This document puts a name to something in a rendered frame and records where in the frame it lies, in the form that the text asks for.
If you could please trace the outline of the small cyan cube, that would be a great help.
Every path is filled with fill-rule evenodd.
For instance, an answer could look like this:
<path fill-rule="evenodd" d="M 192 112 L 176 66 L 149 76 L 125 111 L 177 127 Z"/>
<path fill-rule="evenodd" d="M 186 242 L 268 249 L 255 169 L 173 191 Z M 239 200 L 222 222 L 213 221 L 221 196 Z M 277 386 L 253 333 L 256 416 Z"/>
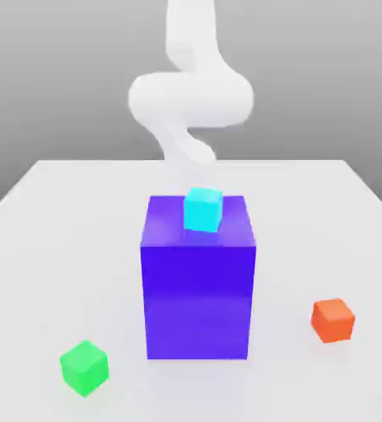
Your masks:
<path fill-rule="evenodd" d="M 184 198 L 184 228 L 217 232 L 223 215 L 223 194 L 211 188 L 192 188 Z"/>

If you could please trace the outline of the large purple box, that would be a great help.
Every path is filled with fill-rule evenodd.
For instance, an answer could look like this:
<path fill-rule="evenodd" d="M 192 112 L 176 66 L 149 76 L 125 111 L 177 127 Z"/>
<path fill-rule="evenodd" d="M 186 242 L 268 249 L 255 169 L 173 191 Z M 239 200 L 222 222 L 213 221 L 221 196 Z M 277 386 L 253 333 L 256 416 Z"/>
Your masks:
<path fill-rule="evenodd" d="M 256 241 L 245 199 L 217 232 L 184 228 L 184 197 L 153 195 L 140 244 L 147 357 L 246 359 Z"/>

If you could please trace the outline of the small green cube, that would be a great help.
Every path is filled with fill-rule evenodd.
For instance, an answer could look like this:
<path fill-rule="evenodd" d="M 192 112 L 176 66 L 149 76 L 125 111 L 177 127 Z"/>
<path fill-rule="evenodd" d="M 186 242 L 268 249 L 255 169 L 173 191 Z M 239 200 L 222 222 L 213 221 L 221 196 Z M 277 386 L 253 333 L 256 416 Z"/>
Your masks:
<path fill-rule="evenodd" d="M 82 397 L 90 395 L 109 379 L 107 354 L 89 340 L 60 356 L 63 380 Z"/>

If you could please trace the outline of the small orange cube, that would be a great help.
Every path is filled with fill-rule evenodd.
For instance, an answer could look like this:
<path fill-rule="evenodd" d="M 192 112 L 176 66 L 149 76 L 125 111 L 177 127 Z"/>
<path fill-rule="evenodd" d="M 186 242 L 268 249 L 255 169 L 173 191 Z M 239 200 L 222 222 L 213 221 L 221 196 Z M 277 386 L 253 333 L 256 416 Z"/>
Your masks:
<path fill-rule="evenodd" d="M 350 340 L 355 314 L 341 298 L 314 303 L 311 325 L 323 343 Z"/>

